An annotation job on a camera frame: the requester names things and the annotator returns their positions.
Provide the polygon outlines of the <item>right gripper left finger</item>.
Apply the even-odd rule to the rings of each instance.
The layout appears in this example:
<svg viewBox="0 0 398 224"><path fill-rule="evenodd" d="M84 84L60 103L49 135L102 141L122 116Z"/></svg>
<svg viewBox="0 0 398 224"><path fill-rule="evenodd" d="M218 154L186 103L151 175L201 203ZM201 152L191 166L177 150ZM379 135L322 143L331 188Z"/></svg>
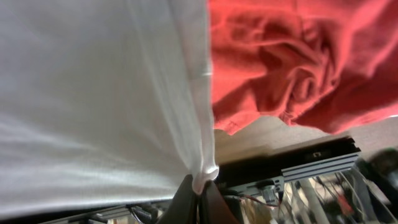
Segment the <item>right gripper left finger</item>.
<svg viewBox="0 0 398 224"><path fill-rule="evenodd" d="M192 188L193 177L186 175L175 193L169 208L157 224L195 224L198 198Z"/></svg>

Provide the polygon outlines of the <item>white printed t-shirt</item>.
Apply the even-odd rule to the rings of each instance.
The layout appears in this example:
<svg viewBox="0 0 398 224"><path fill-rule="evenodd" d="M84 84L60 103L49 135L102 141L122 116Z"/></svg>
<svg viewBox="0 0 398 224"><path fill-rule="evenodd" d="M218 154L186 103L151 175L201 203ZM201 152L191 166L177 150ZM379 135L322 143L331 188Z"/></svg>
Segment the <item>white printed t-shirt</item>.
<svg viewBox="0 0 398 224"><path fill-rule="evenodd" d="M1 218L218 175L205 1L1 2Z"/></svg>

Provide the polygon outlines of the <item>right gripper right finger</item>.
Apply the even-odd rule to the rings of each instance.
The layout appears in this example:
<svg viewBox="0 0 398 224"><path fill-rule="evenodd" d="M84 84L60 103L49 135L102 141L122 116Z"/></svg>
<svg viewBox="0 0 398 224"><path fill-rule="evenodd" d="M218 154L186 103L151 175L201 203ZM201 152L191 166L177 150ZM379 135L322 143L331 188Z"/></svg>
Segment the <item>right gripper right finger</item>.
<svg viewBox="0 0 398 224"><path fill-rule="evenodd" d="M199 217L201 224L239 224L212 181L205 184L200 196Z"/></svg>

